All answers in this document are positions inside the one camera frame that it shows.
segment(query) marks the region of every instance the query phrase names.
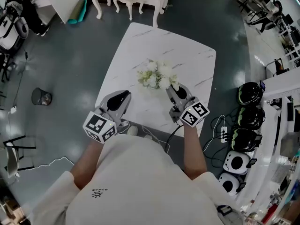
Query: power strip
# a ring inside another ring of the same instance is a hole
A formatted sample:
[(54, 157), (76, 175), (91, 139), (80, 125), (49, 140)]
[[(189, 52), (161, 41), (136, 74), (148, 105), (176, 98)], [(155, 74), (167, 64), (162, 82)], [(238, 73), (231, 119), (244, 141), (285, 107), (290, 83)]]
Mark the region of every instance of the power strip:
[(227, 127), (221, 127), (221, 143), (227, 142)]

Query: printed logo on shirt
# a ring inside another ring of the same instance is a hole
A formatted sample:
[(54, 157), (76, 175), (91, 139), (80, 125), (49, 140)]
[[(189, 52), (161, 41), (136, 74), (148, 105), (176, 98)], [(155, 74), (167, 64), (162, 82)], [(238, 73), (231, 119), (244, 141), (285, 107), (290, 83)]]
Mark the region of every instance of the printed logo on shirt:
[(92, 191), (93, 191), (92, 197), (97, 198), (97, 197), (101, 197), (103, 192), (107, 191), (107, 189), (106, 188), (100, 188), (100, 189), (93, 189)]

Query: person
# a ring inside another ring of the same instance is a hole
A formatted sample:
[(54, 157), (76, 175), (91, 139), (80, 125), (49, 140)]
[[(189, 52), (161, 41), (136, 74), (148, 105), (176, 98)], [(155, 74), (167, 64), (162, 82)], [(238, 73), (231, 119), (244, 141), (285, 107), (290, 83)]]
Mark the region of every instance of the person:
[(35, 34), (41, 35), (42, 37), (45, 36), (47, 31), (49, 30), (49, 26), (45, 26), (42, 23), (34, 4), (32, 4), (30, 0), (6, 0), (5, 6), (11, 1), (16, 1), (22, 4), (23, 10), (21, 13), (21, 17), (25, 18), (28, 27)]
[(223, 225), (216, 205), (236, 204), (207, 171), (197, 128), (183, 129), (184, 172), (151, 139), (116, 135), (105, 145), (92, 141), (43, 195), (32, 224)]
[(282, 5), (280, 1), (273, 1), (274, 8), (270, 10), (266, 16), (257, 19), (254, 22), (248, 22), (248, 25), (257, 25), (262, 23), (262, 27), (260, 29), (260, 33), (265, 30), (265, 27), (268, 26), (268, 29), (271, 29), (274, 26), (274, 23), (278, 20), (278, 17), (282, 14)]

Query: marble table top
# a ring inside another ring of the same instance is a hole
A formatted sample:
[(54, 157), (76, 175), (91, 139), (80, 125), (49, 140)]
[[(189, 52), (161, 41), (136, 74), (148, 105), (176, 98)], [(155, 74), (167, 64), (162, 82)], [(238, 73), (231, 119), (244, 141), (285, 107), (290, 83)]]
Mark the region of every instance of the marble table top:
[[(189, 88), (206, 105), (210, 98), (216, 51), (189, 38), (151, 26), (132, 22), (110, 64), (95, 107), (107, 94), (129, 90), (132, 99), (122, 117), (167, 133), (177, 124), (169, 115), (172, 103), (165, 90), (150, 90), (137, 81), (137, 71), (150, 60), (171, 64), (178, 82)], [(197, 125), (198, 134), (203, 121)], [(183, 129), (176, 135), (183, 136)]]

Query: concrete floor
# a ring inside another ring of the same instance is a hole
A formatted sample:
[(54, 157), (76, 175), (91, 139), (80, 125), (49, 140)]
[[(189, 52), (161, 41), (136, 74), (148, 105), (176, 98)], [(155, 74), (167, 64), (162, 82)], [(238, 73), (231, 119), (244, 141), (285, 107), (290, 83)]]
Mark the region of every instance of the concrete floor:
[[(236, 88), (245, 82), (245, 73), (250, 71), (245, 28), (236, 0), (169, 0), (169, 4), (165, 14), (158, 17), (159, 28), (217, 51), (210, 114), (200, 135), (204, 145), (212, 136), (211, 120), (237, 107)], [(0, 113), (0, 132), (3, 140), (26, 134), (29, 137), (16, 145), (36, 145), (36, 150), (25, 151), (21, 167), (49, 164), (63, 156), (76, 162), (86, 148), (89, 138), (82, 124), (88, 112), (94, 110), (107, 69), (130, 24), (125, 5), (120, 6), (118, 14), (114, 7), (104, 4), (102, 10), (101, 20), (96, 19), (96, 9), (91, 5), (84, 21), (78, 25), (64, 25), (55, 17), (45, 37), (31, 34), (23, 46), (29, 56), (26, 65), (24, 51), (19, 51), (18, 67), (3, 88), (7, 98), (0, 101), (7, 110), (12, 107), (21, 76), (18, 71), (25, 69), (16, 100), (17, 112), (9, 115), (11, 126), (7, 111)], [(137, 7), (133, 9), (133, 22), (152, 25), (152, 17), (152, 9), (144, 9), (142, 15)], [(30, 98), (35, 87), (53, 94), (50, 106), (32, 105)], [(164, 141), (168, 137), (160, 132), (155, 135)], [(227, 145), (215, 139), (206, 154), (212, 156)], [(182, 166), (182, 138), (172, 140), (169, 154)], [(224, 150), (216, 157), (224, 159), (225, 154)], [(5, 151), (0, 151), (0, 172), (7, 184), (11, 184), (14, 179), (7, 179), (6, 162)], [(222, 168), (212, 167), (209, 160), (207, 163), (216, 176), (222, 172)], [(19, 181), (9, 188), (28, 213), (38, 197), (71, 166), (64, 159), (51, 167), (20, 172)]]

